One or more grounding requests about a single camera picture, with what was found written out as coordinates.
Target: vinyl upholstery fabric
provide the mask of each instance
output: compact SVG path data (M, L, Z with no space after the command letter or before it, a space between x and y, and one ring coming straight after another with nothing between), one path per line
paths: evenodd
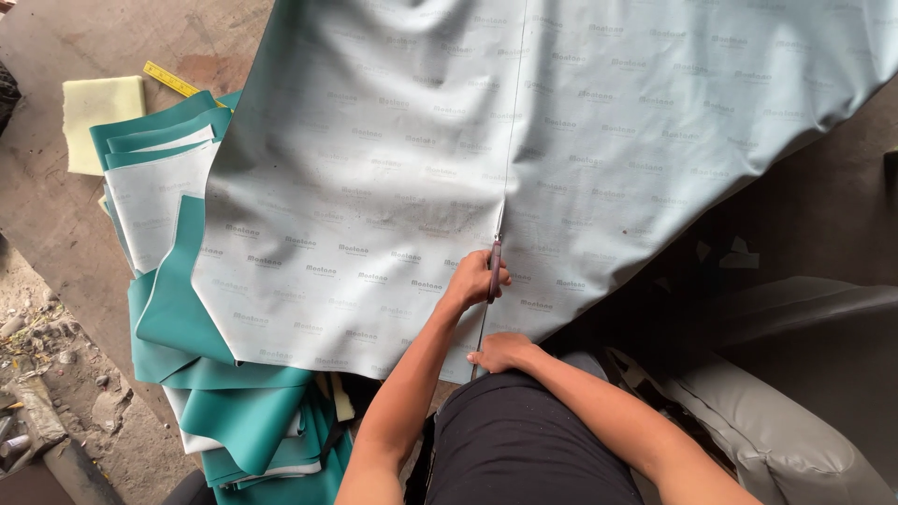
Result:
M891 0L278 0L192 285L236 359L383 378L504 201L483 328L539 341L896 68Z

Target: dirty floor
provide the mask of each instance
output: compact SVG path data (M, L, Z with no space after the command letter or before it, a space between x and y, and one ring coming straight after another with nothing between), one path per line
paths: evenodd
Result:
M156 419L1 235L0 311L0 385L43 371L60 420L127 505L158 505L196 468L184 455L177 428L166 429Z

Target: stack of fabric pieces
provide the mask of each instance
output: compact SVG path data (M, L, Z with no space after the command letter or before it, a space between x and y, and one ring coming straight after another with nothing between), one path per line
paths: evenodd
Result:
M218 503L332 503L352 448L338 424L346 417L334 401L339 379L235 361L190 285L197 257L215 254L201 250L206 178L239 96L220 97L226 107L218 107L201 92L90 128L103 205L135 274L135 377L163 386L184 449L201 455Z

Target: gray leather chair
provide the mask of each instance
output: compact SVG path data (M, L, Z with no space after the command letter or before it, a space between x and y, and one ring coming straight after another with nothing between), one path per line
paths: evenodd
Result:
M898 288L795 277L661 318L612 354L699 421L765 505L894 505Z

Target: scissor handle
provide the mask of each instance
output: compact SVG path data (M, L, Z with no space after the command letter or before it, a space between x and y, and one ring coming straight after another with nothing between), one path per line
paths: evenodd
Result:
M487 295L487 304L496 301L496 295L499 292L499 268L502 264L502 241L496 240L493 243L493 255L489 258L489 269L493 270L492 277L489 278L489 294Z

